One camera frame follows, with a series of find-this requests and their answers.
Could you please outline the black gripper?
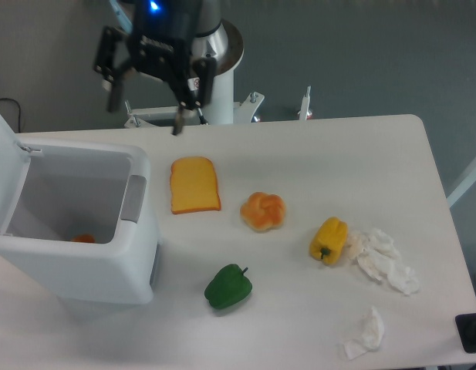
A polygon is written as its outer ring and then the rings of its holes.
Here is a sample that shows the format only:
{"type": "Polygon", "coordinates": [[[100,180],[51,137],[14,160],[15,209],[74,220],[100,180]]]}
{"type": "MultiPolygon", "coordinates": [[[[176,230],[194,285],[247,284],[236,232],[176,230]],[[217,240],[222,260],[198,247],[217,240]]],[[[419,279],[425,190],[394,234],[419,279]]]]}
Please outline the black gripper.
{"type": "MultiPolygon", "coordinates": [[[[175,90],[178,105],[174,136],[182,132],[186,112],[203,109],[211,102],[217,60],[204,57],[190,61],[200,14],[200,1],[134,2],[128,46],[146,49],[146,54],[155,59],[165,59],[171,73],[179,78],[175,90]]],[[[93,70],[103,77],[108,88],[106,111],[109,113],[120,108],[124,80],[133,71],[130,57],[115,66],[116,51],[126,45],[127,39],[128,34],[120,27],[104,26],[94,58],[93,70]]]]}

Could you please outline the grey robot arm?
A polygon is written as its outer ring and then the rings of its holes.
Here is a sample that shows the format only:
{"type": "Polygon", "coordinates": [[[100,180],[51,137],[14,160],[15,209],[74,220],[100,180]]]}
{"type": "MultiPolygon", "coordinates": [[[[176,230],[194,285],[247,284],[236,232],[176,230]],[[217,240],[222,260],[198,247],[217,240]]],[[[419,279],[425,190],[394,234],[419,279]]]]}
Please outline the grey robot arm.
{"type": "Polygon", "coordinates": [[[120,108],[123,83],[137,72],[165,82],[177,100],[173,134],[184,114],[211,102],[218,61],[197,45],[221,28],[217,1],[112,1],[119,22],[103,28],[93,70],[103,77],[106,109],[120,108]]]}

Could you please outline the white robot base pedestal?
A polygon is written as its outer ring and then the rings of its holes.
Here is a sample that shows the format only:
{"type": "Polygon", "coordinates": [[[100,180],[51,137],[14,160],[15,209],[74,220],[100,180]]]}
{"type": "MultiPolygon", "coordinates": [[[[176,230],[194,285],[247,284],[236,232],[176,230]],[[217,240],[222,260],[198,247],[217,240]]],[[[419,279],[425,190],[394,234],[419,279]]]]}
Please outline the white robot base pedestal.
{"type": "MultiPolygon", "coordinates": [[[[211,103],[203,109],[204,124],[257,123],[257,111],[265,96],[252,91],[242,102],[235,102],[235,70],[244,55],[241,33],[229,21],[222,19],[214,33],[194,40],[193,51],[202,56],[216,57],[218,72],[214,78],[211,103]]],[[[125,128],[163,126],[177,114],[176,106],[131,109],[128,101],[125,128]]]]}

